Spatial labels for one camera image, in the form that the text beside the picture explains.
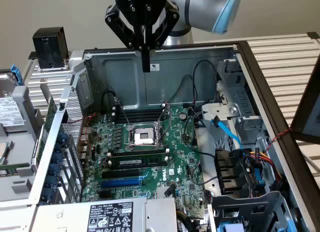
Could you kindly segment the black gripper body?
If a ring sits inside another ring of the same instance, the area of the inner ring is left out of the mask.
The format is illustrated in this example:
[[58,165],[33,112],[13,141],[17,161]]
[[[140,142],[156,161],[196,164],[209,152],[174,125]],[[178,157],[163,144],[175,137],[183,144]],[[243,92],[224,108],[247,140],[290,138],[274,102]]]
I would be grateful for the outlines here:
[[115,0],[126,20],[132,26],[154,25],[167,0]]

